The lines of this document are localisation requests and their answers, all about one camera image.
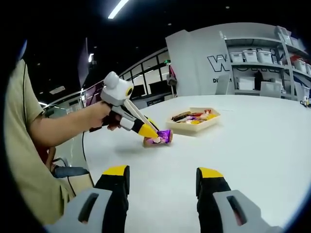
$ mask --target white table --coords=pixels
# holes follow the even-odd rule
[[[270,225],[285,227],[311,183],[311,110],[291,100],[223,95],[179,97],[142,112],[165,129],[167,117],[188,107],[212,107],[220,112],[220,123],[196,136],[174,134],[170,146],[148,149],[140,136],[124,129],[85,134],[95,183],[111,166],[130,166],[126,232],[200,232],[199,166],[221,172],[232,190],[261,208]]]

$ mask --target white wall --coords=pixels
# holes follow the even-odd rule
[[[226,57],[220,31],[228,38],[275,38],[274,29],[275,26],[267,24],[228,23],[193,32],[182,30],[166,37],[172,67],[178,81],[178,96],[213,95],[217,87],[213,79],[229,73],[230,59]]]

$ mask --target white storage box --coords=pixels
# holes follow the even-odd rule
[[[247,62],[258,62],[256,50],[243,50]]]
[[[296,60],[296,61],[294,61],[294,66],[296,69],[298,69],[304,73],[307,73],[306,63],[304,61]]]
[[[210,109],[211,110],[211,114],[215,114],[216,117],[210,119],[210,120],[207,120],[207,121],[204,121],[200,124],[197,124],[197,125],[192,125],[192,124],[185,124],[185,123],[176,123],[174,121],[172,121],[172,117],[178,115],[178,114],[181,114],[183,112],[187,112],[187,111],[190,111],[192,113],[204,113],[205,110],[207,109]],[[213,108],[189,108],[189,109],[186,109],[185,111],[182,111],[182,112],[179,112],[179,113],[176,113],[174,115],[172,115],[166,122],[166,126],[169,128],[169,129],[177,129],[177,130],[186,130],[186,131],[192,131],[192,132],[197,132],[197,131],[200,131],[202,129],[205,129],[209,126],[212,126],[216,123],[219,122],[219,117],[220,117],[220,113],[218,113],[216,110],[214,110]]]
[[[307,73],[311,75],[311,65],[306,63]]]
[[[254,90],[255,77],[237,77],[239,90]]]
[[[257,52],[257,57],[258,57],[258,61],[261,62],[261,63],[270,63],[270,64],[273,64],[271,52],[267,52],[267,51],[258,51],[258,52]]]
[[[243,62],[242,52],[231,52],[230,57],[232,62]]]

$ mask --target person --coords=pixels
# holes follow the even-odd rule
[[[89,171],[84,169],[83,167],[55,165],[53,163],[53,160],[56,154],[56,147],[46,149],[36,146],[36,150],[42,162],[45,164],[47,169],[52,173],[55,178],[81,176],[89,173]]]
[[[111,108],[103,101],[66,116],[44,118],[34,95],[24,60],[17,62],[6,92],[4,143],[9,168],[23,199],[41,224],[53,224],[73,198],[41,161],[35,144],[58,146],[90,128],[102,125]],[[109,125],[114,130],[118,125]]]

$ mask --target shelf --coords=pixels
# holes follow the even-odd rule
[[[234,90],[236,95],[253,95],[258,96],[260,94],[260,91],[258,90]],[[290,94],[281,94],[281,97],[291,99],[292,96]]]
[[[279,64],[269,64],[269,63],[260,63],[260,62],[239,62],[231,63],[233,67],[270,67],[276,69],[288,69],[288,67],[279,65]]]
[[[305,58],[310,58],[306,51],[303,51],[303,50],[296,48],[292,45],[286,44],[286,47],[287,47],[288,52],[290,52],[290,53],[294,53],[296,55],[300,55],[300,56],[305,57]]]
[[[310,74],[304,73],[304,72],[302,72],[302,71],[300,71],[298,69],[293,69],[293,72],[297,73],[297,74],[301,74],[301,75],[305,76],[306,78],[311,79],[311,75]]]
[[[225,39],[228,46],[262,46],[277,47],[282,44],[280,40],[264,37],[233,37]]]

